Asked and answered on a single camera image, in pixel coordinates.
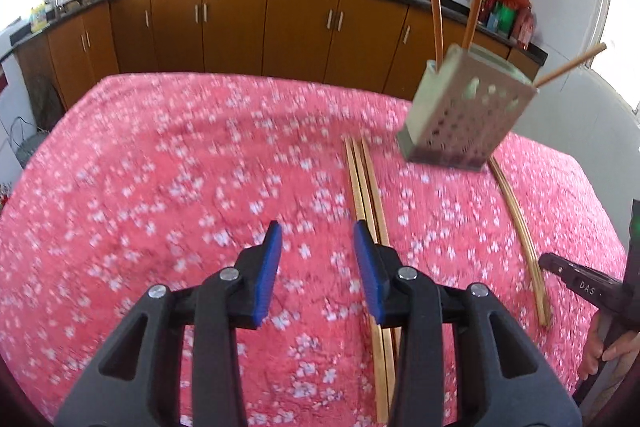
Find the brown lower kitchen cabinets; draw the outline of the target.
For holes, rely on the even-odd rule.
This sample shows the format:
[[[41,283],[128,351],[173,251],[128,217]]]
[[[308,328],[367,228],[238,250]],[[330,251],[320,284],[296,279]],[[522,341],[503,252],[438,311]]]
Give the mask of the brown lower kitchen cabinets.
[[[393,0],[108,0],[14,52],[32,100],[72,107],[107,76],[214,72],[323,82],[409,100],[465,20]]]

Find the pink floral tablecloth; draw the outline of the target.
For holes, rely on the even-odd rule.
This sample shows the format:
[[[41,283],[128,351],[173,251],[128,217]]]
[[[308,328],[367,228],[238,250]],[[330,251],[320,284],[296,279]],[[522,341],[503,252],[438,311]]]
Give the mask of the pink floral tablecloth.
[[[248,76],[103,79],[56,125],[1,215],[1,354],[53,417],[145,289],[231,265],[270,221],[283,231],[268,317],[240,332],[253,426],[369,426],[369,317],[352,250],[345,141],[369,144],[390,245],[435,282],[486,284],[573,388],[593,307],[556,277],[538,323],[497,182],[409,164],[408,104]]]

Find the perforated grey utensil holder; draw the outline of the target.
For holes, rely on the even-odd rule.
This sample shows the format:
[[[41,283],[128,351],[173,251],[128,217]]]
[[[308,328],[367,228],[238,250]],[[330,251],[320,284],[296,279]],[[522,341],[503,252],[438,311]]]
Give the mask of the perforated grey utensil holder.
[[[397,135],[405,160],[480,171],[538,89],[516,66],[481,46],[452,44],[429,61]]]

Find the red oil bottle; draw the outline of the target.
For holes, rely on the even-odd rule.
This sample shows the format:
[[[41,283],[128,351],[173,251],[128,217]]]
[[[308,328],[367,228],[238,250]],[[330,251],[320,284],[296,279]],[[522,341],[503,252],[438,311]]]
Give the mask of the red oil bottle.
[[[533,38],[533,34],[536,28],[536,17],[532,9],[528,6],[518,11],[518,18],[514,25],[512,36],[515,38],[516,45],[522,49],[527,50],[530,40]]]

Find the green container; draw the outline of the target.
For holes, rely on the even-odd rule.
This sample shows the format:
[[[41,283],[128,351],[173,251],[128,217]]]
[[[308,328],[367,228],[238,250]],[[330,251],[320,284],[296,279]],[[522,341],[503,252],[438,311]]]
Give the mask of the green container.
[[[516,16],[518,15],[517,9],[510,8],[509,5],[503,4],[500,6],[498,13],[498,34],[504,38],[509,38],[513,25],[515,23]]]

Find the yellow detergent bottle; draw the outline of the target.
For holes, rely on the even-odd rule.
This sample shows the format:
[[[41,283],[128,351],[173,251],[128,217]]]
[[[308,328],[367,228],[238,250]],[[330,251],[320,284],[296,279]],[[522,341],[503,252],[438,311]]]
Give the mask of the yellow detergent bottle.
[[[36,6],[30,11],[29,27],[32,34],[43,30],[47,24],[47,5],[45,3]]]

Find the right window frame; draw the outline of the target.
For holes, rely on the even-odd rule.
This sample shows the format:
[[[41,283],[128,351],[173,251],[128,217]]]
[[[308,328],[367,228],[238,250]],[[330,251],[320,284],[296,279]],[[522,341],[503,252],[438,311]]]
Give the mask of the right window frame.
[[[639,114],[639,0],[601,0],[594,43],[606,50],[589,63],[631,109]]]

